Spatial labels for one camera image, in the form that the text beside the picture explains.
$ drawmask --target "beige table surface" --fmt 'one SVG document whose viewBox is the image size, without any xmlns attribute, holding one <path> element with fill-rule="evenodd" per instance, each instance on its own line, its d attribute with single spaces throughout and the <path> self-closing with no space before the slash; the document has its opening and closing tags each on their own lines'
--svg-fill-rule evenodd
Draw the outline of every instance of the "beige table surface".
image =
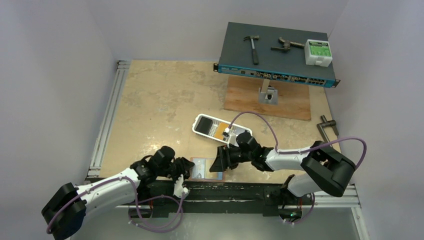
<svg viewBox="0 0 424 240">
<path fill-rule="evenodd" d="M 223 109 L 227 74 L 213 71 L 212 62 L 133 60 L 106 146 L 100 177 L 115 175 L 161 146 L 175 150 L 176 157 L 215 158 L 222 143 L 195 134 L 192 124 L 198 114 L 231 121 L 238 114 Z M 320 116 L 331 120 L 322 87 L 310 86 L 311 121 L 264 116 L 274 128 L 280 149 L 310 146 L 322 140 L 317 129 Z M 274 147 L 268 126 L 257 116 L 244 114 L 237 124 L 252 129 L 258 143 Z M 336 136 L 327 129 L 330 140 Z M 280 183 L 302 171 L 261 172 L 250 163 L 227 170 L 226 182 Z"/>
</svg>

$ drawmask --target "white wall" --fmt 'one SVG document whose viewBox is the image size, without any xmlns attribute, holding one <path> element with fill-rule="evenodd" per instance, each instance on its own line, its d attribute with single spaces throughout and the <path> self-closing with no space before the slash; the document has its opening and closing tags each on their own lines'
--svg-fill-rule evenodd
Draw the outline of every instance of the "white wall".
<svg viewBox="0 0 424 240">
<path fill-rule="evenodd" d="M 87 174 L 115 60 L 83 0 L 1 0 L 0 46 L 0 239 L 53 239 L 41 209 Z"/>
<path fill-rule="evenodd" d="M 349 0 L 330 36 L 342 82 L 327 91 L 342 136 L 363 137 L 355 173 L 372 240 L 424 235 L 424 3 Z M 361 147 L 341 145 L 357 160 Z"/>
<path fill-rule="evenodd" d="M 348 0 L 87 0 L 118 59 L 217 60 L 228 22 L 330 33 Z"/>
</svg>

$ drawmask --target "white box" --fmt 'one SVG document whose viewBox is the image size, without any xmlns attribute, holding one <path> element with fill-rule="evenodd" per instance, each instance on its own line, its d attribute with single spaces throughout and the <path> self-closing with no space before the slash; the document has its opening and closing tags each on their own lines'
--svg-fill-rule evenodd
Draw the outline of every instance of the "white box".
<svg viewBox="0 0 424 240">
<path fill-rule="evenodd" d="M 306 65 L 328 67 L 333 60 L 328 41 L 308 39 L 304 49 Z"/>
</svg>

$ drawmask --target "hammer handle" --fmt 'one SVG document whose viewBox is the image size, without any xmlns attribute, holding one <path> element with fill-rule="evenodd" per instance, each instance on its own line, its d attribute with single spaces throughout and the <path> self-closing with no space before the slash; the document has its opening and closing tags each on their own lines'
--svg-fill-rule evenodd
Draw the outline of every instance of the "hammer handle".
<svg viewBox="0 0 424 240">
<path fill-rule="evenodd" d="M 259 64 L 258 52 L 256 51 L 256 48 L 253 48 L 252 49 L 252 59 L 253 59 L 253 64 L 254 65 L 258 65 Z"/>
</svg>

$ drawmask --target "green label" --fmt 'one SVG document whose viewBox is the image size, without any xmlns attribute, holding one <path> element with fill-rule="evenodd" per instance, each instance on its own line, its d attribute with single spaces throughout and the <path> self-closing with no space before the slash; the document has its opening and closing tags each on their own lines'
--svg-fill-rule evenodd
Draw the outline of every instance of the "green label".
<svg viewBox="0 0 424 240">
<path fill-rule="evenodd" d="M 329 44 L 326 42 L 309 42 L 310 54 L 315 56 L 331 57 Z"/>
</svg>

